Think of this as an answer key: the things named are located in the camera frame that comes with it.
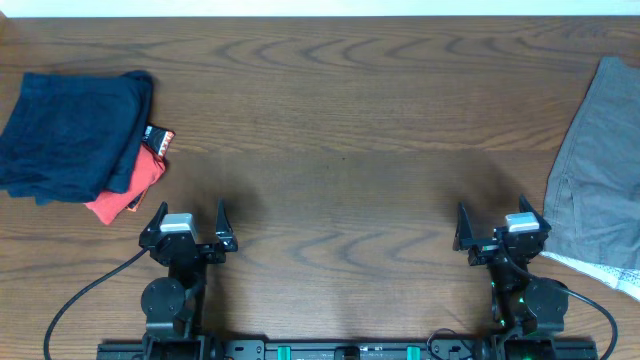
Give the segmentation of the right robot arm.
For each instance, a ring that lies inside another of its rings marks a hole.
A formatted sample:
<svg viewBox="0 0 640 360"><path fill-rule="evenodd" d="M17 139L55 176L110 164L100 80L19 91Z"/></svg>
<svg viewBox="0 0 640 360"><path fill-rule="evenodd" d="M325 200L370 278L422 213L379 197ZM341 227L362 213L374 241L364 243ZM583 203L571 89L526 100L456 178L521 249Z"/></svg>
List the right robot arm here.
<svg viewBox="0 0 640 360"><path fill-rule="evenodd" d="M468 253L471 266L488 269L492 289L492 317L500 326L476 340L475 359L550 359L555 357L554 335L564 330L568 296L555 280L537 277L528 264L542 252L549 223L519 198L519 211L505 216L493 235L476 238L463 204L457 207L454 249Z"/></svg>

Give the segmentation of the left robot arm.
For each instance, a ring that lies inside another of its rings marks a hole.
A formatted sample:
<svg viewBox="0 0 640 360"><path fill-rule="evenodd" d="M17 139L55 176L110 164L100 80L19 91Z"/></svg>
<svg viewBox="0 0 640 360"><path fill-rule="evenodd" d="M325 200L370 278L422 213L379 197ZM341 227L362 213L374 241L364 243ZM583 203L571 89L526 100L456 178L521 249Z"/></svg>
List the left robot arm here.
<svg viewBox="0 0 640 360"><path fill-rule="evenodd" d="M168 269L168 275L150 282L141 295L146 316L144 359L223 359L221 341L204 332L201 322L207 288L207 268L222 264L238 250L237 238L217 205L215 240L197 242L194 216L171 214L162 203L141 232L139 246Z"/></svg>

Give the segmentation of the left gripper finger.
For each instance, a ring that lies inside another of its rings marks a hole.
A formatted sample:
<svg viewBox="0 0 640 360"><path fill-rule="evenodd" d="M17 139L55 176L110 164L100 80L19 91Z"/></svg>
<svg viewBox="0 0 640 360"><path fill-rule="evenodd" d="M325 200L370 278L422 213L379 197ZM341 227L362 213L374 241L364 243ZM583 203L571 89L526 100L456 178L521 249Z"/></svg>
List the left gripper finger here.
<svg viewBox="0 0 640 360"><path fill-rule="evenodd" d="M235 234L227 218L222 199L218 201L215 233L221 243L235 242Z"/></svg>
<svg viewBox="0 0 640 360"><path fill-rule="evenodd" d="M144 230L144 234L152 234L152 233L160 233L161 223L164 217L168 214L168 204L166 202L162 202L156 211L155 215L151 219L151 221L146 226Z"/></svg>

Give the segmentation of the grey shorts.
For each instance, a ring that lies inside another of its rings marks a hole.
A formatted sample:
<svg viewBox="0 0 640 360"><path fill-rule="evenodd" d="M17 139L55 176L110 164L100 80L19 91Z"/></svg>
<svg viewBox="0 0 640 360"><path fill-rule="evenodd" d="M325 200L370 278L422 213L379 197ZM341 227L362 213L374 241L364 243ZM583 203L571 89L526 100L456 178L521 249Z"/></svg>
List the grey shorts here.
<svg viewBox="0 0 640 360"><path fill-rule="evenodd" d="M598 65L547 181L544 256L639 296L639 71Z"/></svg>

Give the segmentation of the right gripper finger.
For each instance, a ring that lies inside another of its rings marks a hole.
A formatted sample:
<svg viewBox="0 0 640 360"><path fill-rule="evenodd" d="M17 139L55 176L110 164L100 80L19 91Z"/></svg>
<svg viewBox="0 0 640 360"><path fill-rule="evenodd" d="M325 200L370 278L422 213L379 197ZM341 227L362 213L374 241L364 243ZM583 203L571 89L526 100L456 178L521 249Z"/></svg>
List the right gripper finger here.
<svg viewBox="0 0 640 360"><path fill-rule="evenodd" d="M524 194L519 196L518 203L521 213L532 213L539 225L544 225L546 223L546 220L535 210Z"/></svg>
<svg viewBox="0 0 640 360"><path fill-rule="evenodd" d="M468 250L474 244L474 237L467 211L462 202L457 206L457 225L454 236L453 249L455 251Z"/></svg>

